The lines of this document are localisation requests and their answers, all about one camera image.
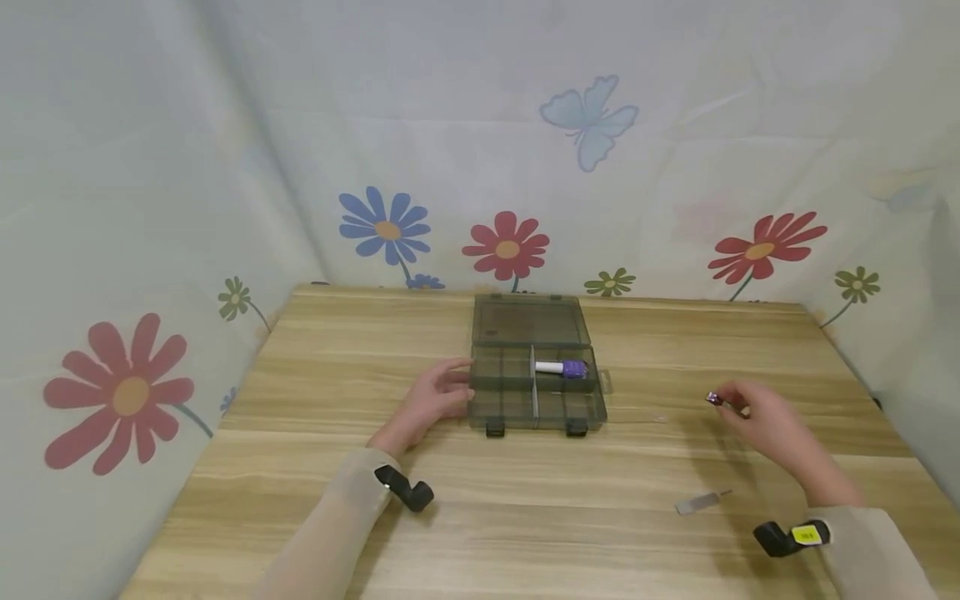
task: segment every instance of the left hand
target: left hand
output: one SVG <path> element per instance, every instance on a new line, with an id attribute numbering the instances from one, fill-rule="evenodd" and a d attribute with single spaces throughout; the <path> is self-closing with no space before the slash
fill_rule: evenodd
<path id="1" fill-rule="evenodd" d="M 367 447 L 383 450 L 399 460 L 438 420 L 465 416 L 473 390 L 468 386 L 469 373 L 455 370 L 472 363 L 469 358 L 450 358 L 417 377 L 403 403 L 373 434 Z"/>

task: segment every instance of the flower stem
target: flower stem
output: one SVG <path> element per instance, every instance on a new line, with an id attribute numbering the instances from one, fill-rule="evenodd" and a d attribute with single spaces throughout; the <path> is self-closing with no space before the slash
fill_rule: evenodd
<path id="1" fill-rule="evenodd" d="M 412 279 L 412 277 L 410 277 L 410 269 L 407 269 L 407 263 L 403 262 L 402 258 L 400 258 L 400 267 L 403 269 L 403 274 L 407 277 L 406 281 L 403 282 L 406 284 L 406 282 Z"/>
<path id="2" fill-rule="evenodd" d="M 262 321 L 263 324 L 267 326 L 267 333 L 273 333 L 274 331 L 270 329 L 270 324 L 267 323 L 267 320 L 263 317 L 263 313 L 261 313 L 260 309 L 256 307 L 256 304 L 250 301 L 248 301 L 247 304 L 249 304 L 251 308 L 256 311 L 256 314 L 260 315 L 260 321 Z"/>
<path id="3" fill-rule="evenodd" d="M 170 406 L 172 406 L 172 407 L 176 408 L 177 410 L 179 410 L 180 412 L 184 413 L 187 417 L 190 418 L 190 420 L 192 420 L 193 422 L 197 423 L 197 424 L 200 426 L 200 428 L 204 431 L 204 433 L 206 434 L 206 436 L 207 436 L 208 438 L 212 438 L 212 437 L 213 437 L 213 432 L 210 431 L 210 428 L 206 426 L 206 423 L 204 423 L 204 421 L 203 421 L 200 417 L 197 417 L 197 413 L 193 412 L 192 410 L 190 410 L 189 408 L 187 408 L 187 407 L 184 406 L 183 404 L 171 404 Z"/>
<path id="4" fill-rule="evenodd" d="M 829 325 L 829 324 L 833 323 L 834 321 L 836 321 L 837 319 L 839 319 L 839 318 L 840 318 L 840 315 L 842 315 L 842 314 L 844 314 L 845 312 L 847 312 L 847 309 L 850 308 L 850 305 L 851 305 L 851 304 L 853 304 L 853 298 L 847 300 L 847 304 L 846 304 L 843 308 L 840 309 L 840 312 L 838 312 L 837 314 L 833 315 L 833 317 L 831 317 L 830 320 L 827 321 L 826 323 L 820 325 L 820 328 L 823 329 L 823 328 L 826 327 L 827 325 Z"/>
<path id="5" fill-rule="evenodd" d="M 728 300 L 728 301 L 733 302 L 734 300 L 736 300 L 736 297 L 740 295 L 740 292 L 743 291 L 743 288 L 747 287 L 747 284 L 750 283 L 750 281 L 751 281 L 753 278 L 754 278 L 754 274 L 749 274 L 749 275 L 747 276 L 747 279 L 743 282 L 743 284 L 742 284 L 739 288 L 737 288 L 736 292 L 733 294 L 733 296 L 732 296 L 732 297 L 730 298 L 730 300 Z"/>

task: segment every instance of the wooden table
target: wooden table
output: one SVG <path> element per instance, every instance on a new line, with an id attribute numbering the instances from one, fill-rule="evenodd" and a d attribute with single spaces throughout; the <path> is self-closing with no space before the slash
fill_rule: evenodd
<path id="1" fill-rule="evenodd" d="M 960 518 L 799 305 L 582 305 L 610 422 L 585 439 L 436 427 L 405 467 L 437 499 L 421 516 L 391 503 L 349 597 L 835 597 L 816 551 L 770 559 L 751 535 L 797 522 L 804 500 L 703 402 L 750 376 L 796 403 L 941 598 L 960 598 Z M 472 309 L 443 292 L 298 288 L 124 597 L 245 597 L 414 376 L 469 355 Z M 674 510 L 725 489 L 718 507 Z"/>

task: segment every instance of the beige sleeve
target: beige sleeve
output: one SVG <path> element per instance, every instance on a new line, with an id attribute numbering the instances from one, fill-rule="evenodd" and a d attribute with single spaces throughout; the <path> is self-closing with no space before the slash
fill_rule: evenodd
<path id="1" fill-rule="evenodd" d="M 390 501 L 390 491 L 373 474 L 384 465 L 400 469 L 393 457 L 372 448 L 347 456 L 253 598 L 342 600 L 373 524 Z"/>
<path id="2" fill-rule="evenodd" d="M 880 509 L 835 506 L 810 509 L 827 524 L 821 546 L 830 577 L 844 600 L 936 600 L 910 546 Z"/>

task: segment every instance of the fabric backdrop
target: fabric backdrop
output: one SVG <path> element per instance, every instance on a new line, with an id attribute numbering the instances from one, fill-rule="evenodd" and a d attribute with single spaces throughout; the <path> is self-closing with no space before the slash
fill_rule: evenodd
<path id="1" fill-rule="evenodd" d="M 0 595 L 117 593 L 298 282 L 804 303 L 954 498 L 960 5 L 0 6 Z"/>

